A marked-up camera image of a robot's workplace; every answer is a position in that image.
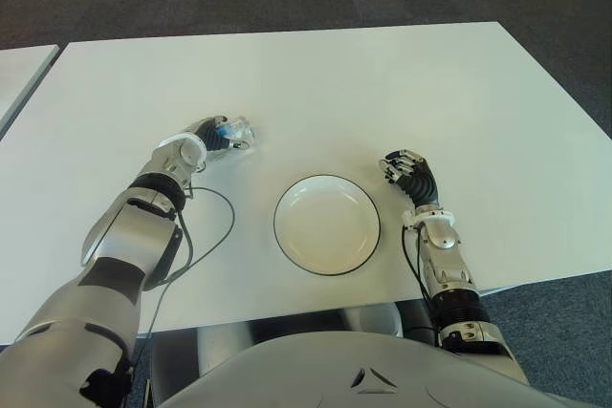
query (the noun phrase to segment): gray carpet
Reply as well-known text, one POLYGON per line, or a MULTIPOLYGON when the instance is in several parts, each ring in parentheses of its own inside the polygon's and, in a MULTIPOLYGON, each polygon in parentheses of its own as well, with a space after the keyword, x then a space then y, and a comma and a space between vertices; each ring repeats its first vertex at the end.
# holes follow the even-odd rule
MULTIPOLYGON (((0 0, 0 49, 460 21, 499 21, 612 136, 611 0, 0 0)), ((526 286, 487 303, 535 386, 612 406, 609 273, 526 286)))
POLYGON ((610 271, 502 291, 485 305, 532 385, 612 406, 610 271))

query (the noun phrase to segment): wire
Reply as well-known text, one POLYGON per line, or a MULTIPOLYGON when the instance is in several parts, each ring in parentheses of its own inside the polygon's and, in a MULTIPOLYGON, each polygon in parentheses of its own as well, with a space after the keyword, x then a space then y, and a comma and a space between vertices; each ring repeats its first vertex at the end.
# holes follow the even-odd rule
POLYGON ((210 193, 214 193, 215 195, 223 199, 228 204, 229 210, 231 211, 231 223, 229 224, 229 228, 227 229, 223 237, 209 250, 204 252, 203 255, 197 258, 195 262, 193 262, 192 261, 193 260, 193 242, 191 241, 191 235, 189 234, 189 230, 187 229, 185 220, 183 218, 183 214, 181 212, 177 213, 177 217, 179 218, 179 223, 181 224, 181 229, 183 230, 183 233, 185 234, 185 239, 187 241, 187 246, 189 248, 189 254, 187 256, 187 263, 185 263, 181 268, 178 268, 176 271, 174 271, 166 279, 164 279, 162 282, 158 284, 158 286, 165 285, 165 287, 162 290, 162 294, 160 295, 160 298, 157 300, 157 305, 155 306, 155 311, 153 312, 153 318, 151 319, 151 323, 149 325, 148 331, 146 332, 146 336, 144 338, 145 339, 144 344, 142 344, 141 350, 139 351, 138 356, 136 357, 136 360, 134 362, 135 368, 138 366, 139 362, 141 361, 142 353, 144 352, 144 350, 146 349, 146 347, 148 346, 151 340, 151 336, 153 334, 153 326, 155 325, 155 321, 160 312, 160 306, 162 305, 162 300, 164 300, 165 293, 168 291, 168 289, 170 288, 170 286, 172 285, 174 281, 179 279, 183 274, 185 274, 190 269, 192 269, 195 265, 197 265, 202 260, 204 260, 206 256, 209 255, 216 248, 221 246, 221 244, 223 244, 223 242, 226 239, 228 239, 228 236, 230 236, 230 233, 233 230, 234 224, 236 223, 236 210, 234 209, 231 201, 225 195, 223 195, 222 193, 216 190, 213 190, 212 188, 206 188, 203 186, 193 186, 192 187, 191 184, 189 184, 189 192, 191 194, 191 197, 193 196, 193 190, 205 190, 210 193))
POLYGON ((419 283, 421 295, 423 296, 423 299, 426 302, 427 308, 429 309, 429 311, 432 311, 431 297, 429 296, 429 293, 427 292, 425 284, 423 284, 423 280, 421 279, 421 267, 419 263, 421 260, 421 228, 420 227, 417 228, 417 264, 419 265, 418 272, 414 268, 414 265, 412 265, 412 262, 410 261, 410 257, 408 256, 408 250, 405 247, 405 233, 407 230, 408 228, 406 226, 402 226, 402 251, 404 252, 405 260, 408 262, 408 265, 410 266, 410 270, 412 271, 412 274, 414 274, 415 279, 419 283))
MULTIPOLYGON (((429 317, 433 317, 434 315, 433 302, 431 301, 429 292, 427 291, 426 286, 423 283, 423 280, 421 279, 421 228, 422 226, 417 226, 417 268, 416 269, 412 265, 412 262, 410 261, 410 257, 408 256, 408 250, 405 247, 405 233, 408 230, 406 226, 402 226, 402 251, 404 252, 405 260, 408 262, 408 265, 410 266, 410 270, 412 271, 412 274, 414 274, 415 279, 419 283, 419 289, 421 290, 423 301, 425 302, 427 311, 429 312, 429 317)), ((408 334, 414 330, 420 330, 420 329, 423 329, 423 330, 427 329, 427 330, 433 331, 433 345, 437 348, 438 347, 438 339, 437 339, 438 331, 434 327, 429 327, 429 326, 411 327, 405 330, 404 334, 408 334)))

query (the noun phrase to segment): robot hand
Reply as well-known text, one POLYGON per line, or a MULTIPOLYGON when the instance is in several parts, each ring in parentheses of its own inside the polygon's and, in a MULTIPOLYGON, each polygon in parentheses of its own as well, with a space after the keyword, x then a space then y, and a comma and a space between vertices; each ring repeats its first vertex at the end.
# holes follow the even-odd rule
MULTIPOLYGON (((246 123, 243 118, 238 118, 237 121, 246 123)), ((230 135, 230 130, 227 128, 230 124, 225 116, 209 117, 191 124, 187 127, 186 132, 193 133, 200 138, 209 152, 227 148, 242 150, 249 148, 249 143, 244 140, 233 140, 226 137, 230 135)))
POLYGON ((422 156, 410 150, 398 150, 380 160, 379 166, 389 183, 396 183, 415 207, 438 204, 436 181, 422 156))

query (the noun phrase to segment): black joint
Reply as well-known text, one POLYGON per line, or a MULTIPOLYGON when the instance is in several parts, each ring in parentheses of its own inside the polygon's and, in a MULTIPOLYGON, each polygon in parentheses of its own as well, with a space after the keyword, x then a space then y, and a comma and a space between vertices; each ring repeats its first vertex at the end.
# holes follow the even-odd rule
POLYGON ((174 205, 174 208, 181 211, 185 208, 186 197, 183 189, 170 177, 159 173, 142 174, 137 177, 129 188, 148 188, 162 193, 174 205))
POLYGON ((478 293, 473 290, 445 290, 431 298, 434 321, 443 329, 458 322, 489 322, 489 315, 480 301, 478 293))

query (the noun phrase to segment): black cable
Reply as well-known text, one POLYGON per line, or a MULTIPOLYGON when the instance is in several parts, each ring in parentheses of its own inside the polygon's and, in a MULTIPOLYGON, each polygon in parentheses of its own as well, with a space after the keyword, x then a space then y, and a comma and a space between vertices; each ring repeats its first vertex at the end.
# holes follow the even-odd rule
MULTIPOLYGON (((408 256, 408 251, 405 247, 405 233, 407 230, 408 228, 406 226, 402 227, 402 251, 404 252, 404 257, 406 261, 408 262, 408 265, 410 266, 410 270, 412 271, 412 274, 414 274, 414 278, 419 283, 421 295, 423 296, 423 299, 426 302, 427 308, 429 309, 429 311, 431 311, 431 297, 429 296, 429 293, 427 292, 425 284, 423 284, 423 281, 421 280, 421 267, 419 267, 419 271, 417 272, 417 270, 414 268, 414 265, 412 265, 412 262, 410 261, 410 257, 408 256)), ((421 229, 417 228, 417 261, 419 260, 421 260, 421 229)))
POLYGON ((179 223, 181 224, 181 228, 183 229, 183 233, 185 234, 185 239, 186 239, 187 245, 189 247, 189 255, 187 256, 187 263, 185 265, 183 265, 181 268, 178 268, 176 271, 174 271, 172 274, 170 274, 166 279, 164 279, 159 284, 159 285, 165 284, 165 287, 162 290, 162 294, 160 295, 160 298, 157 300, 157 305, 155 307, 155 311, 153 312, 153 318, 151 319, 151 323, 149 325, 149 329, 146 332, 145 341, 142 344, 141 350, 139 351, 138 356, 136 357, 136 360, 134 362, 134 368, 136 368, 138 366, 138 364, 139 364, 139 362, 141 361, 141 358, 142 358, 142 353, 144 352, 144 350, 146 349, 147 345, 149 344, 149 342, 151 340, 151 335, 153 334, 153 326, 155 325, 155 320, 157 319, 158 313, 160 312, 160 306, 162 305, 162 300, 164 299, 165 293, 168 291, 168 288, 172 285, 172 283, 174 281, 179 279, 183 274, 188 272, 195 265, 197 265, 202 260, 204 260, 207 255, 209 255, 212 251, 214 251, 221 244, 223 244, 223 242, 226 239, 228 239, 228 236, 230 236, 230 233, 233 230, 233 226, 234 226, 234 224, 236 222, 236 211, 235 211, 235 209, 233 207, 233 204, 223 194, 219 193, 216 190, 213 190, 212 188, 205 188, 203 186, 194 186, 194 187, 192 187, 191 185, 189 185, 189 190, 191 191, 191 193, 193 193, 193 190, 205 190, 205 191, 209 191, 210 193, 214 193, 215 195, 217 195, 220 198, 222 198, 228 204, 229 210, 231 211, 231 223, 229 224, 228 230, 225 232, 225 234, 219 240, 219 242, 217 242, 214 246, 212 246, 209 250, 207 250, 202 256, 197 258, 195 262, 192 262, 192 260, 193 260, 193 243, 191 241, 191 236, 189 234, 189 230, 187 229, 185 220, 183 219, 183 214, 181 212, 177 213, 177 216, 179 218, 179 223))

